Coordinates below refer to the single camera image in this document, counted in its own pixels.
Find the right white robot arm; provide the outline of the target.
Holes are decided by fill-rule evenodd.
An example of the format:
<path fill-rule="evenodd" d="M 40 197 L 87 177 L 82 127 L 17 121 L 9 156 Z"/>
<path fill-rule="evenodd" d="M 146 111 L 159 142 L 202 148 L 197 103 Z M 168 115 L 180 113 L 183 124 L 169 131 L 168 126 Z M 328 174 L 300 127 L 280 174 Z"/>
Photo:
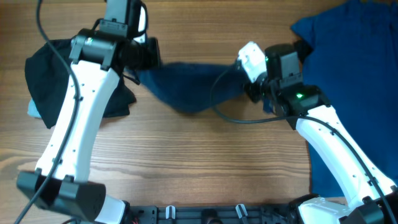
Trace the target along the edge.
<path fill-rule="evenodd" d="M 346 204 L 317 194 L 289 204 L 291 223 L 397 223 L 397 186 L 365 155 L 316 85 L 306 85 L 293 45 L 265 50 L 248 42 L 238 53 L 253 101 L 267 99 L 321 157 L 338 182 Z"/>

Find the navy blue shorts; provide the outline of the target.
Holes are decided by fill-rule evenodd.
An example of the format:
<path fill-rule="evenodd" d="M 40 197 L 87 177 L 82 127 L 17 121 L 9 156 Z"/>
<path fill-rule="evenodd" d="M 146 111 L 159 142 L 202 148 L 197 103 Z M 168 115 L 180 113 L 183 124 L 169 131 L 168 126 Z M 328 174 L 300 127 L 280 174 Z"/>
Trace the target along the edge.
<path fill-rule="evenodd" d="M 230 65 L 168 63 L 134 72 L 155 97 L 183 113 L 199 113 L 244 93 L 246 73 Z"/>

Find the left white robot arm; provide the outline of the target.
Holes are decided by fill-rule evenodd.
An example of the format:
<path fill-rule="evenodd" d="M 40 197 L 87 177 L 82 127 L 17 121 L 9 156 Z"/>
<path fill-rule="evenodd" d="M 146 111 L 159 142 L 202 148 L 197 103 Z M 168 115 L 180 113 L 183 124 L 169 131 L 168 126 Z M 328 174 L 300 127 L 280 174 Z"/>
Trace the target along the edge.
<path fill-rule="evenodd" d="M 52 137 L 33 171 L 22 171 L 17 188 L 28 206 L 68 215 L 78 223 L 130 223 L 129 203 L 89 181 L 91 153 L 108 101 L 126 68 L 160 65 L 157 39 L 147 37 L 142 1 L 108 1 L 92 29 L 72 39 L 68 87 Z"/>

